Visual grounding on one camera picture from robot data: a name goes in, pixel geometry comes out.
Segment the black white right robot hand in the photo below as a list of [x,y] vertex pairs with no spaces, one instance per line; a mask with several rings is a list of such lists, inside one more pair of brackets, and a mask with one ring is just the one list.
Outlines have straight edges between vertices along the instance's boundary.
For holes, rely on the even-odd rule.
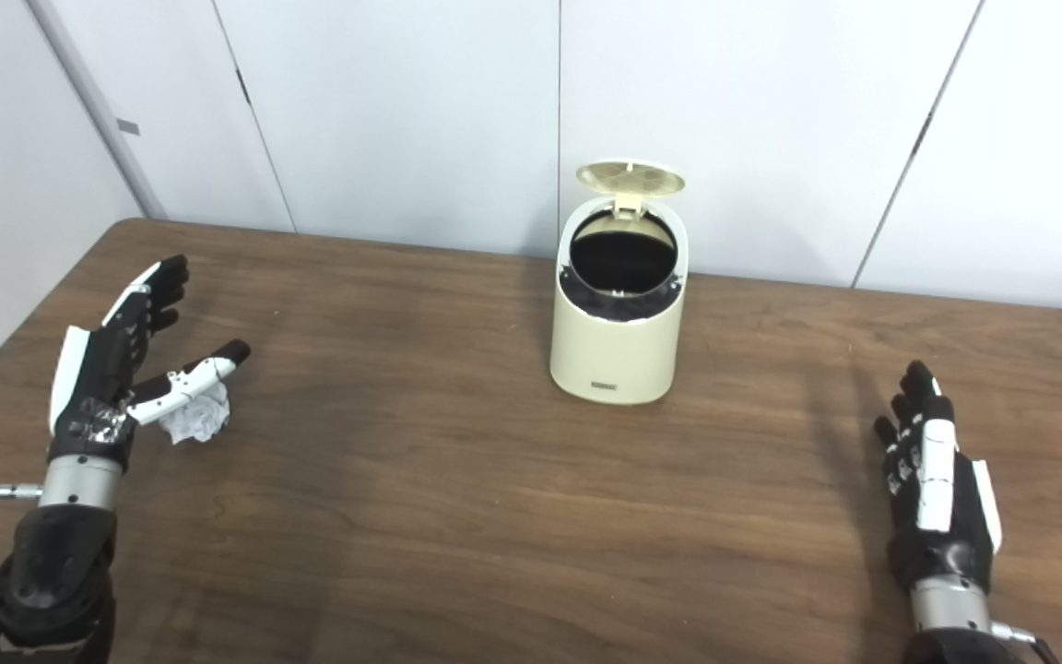
[[989,593],[1003,524],[987,463],[967,457],[957,440],[955,404],[930,367],[914,359],[891,411],[874,420],[873,432],[891,503],[886,555],[893,579],[909,591],[927,577],[956,575]]

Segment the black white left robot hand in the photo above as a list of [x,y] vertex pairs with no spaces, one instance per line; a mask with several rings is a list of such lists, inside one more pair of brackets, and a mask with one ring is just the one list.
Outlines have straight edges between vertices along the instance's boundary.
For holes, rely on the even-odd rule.
[[249,343],[233,339],[177,371],[135,381],[153,337],[177,323],[174,305],[189,278],[188,257],[166,257],[127,283],[100,326],[67,328],[48,412],[48,462],[100,457],[127,469],[138,426],[182,410],[252,356]]

